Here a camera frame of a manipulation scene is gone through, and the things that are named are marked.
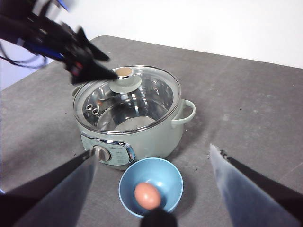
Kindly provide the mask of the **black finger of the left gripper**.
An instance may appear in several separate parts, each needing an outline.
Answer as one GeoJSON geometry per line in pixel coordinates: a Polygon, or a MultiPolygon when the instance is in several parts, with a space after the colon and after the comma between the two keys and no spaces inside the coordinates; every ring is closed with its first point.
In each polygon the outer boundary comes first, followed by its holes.
{"type": "Polygon", "coordinates": [[[73,85],[97,80],[114,80],[118,75],[95,61],[75,62],[71,67],[71,83],[73,85]]]}
{"type": "Polygon", "coordinates": [[[78,40],[78,43],[81,45],[81,47],[83,47],[84,49],[90,50],[90,52],[95,60],[98,60],[98,61],[109,61],[110,60],[110,58],[105,53],[103,53],[90,40],[88,40],[82,27],[80,27],[77,31],[77,40],[78,40]]]}

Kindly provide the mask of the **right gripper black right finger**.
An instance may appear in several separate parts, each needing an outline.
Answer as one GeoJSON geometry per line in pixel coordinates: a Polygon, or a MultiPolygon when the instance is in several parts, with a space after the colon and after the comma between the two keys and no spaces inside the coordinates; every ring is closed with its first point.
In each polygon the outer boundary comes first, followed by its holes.
{"type": "Polygon", "coordinates": [[[301,227],[303,195],[210,145],[217,187],[235,227],[301,227]]]}

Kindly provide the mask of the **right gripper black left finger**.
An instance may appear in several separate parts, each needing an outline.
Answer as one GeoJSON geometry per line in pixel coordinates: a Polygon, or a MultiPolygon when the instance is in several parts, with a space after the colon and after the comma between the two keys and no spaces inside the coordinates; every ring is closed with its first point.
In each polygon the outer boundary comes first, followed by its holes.
{"type": "Polygon", "coordinates": [[[45,175],[0,195],[2,227],[74,227],[97,170],[87,150],[45,175]]]}

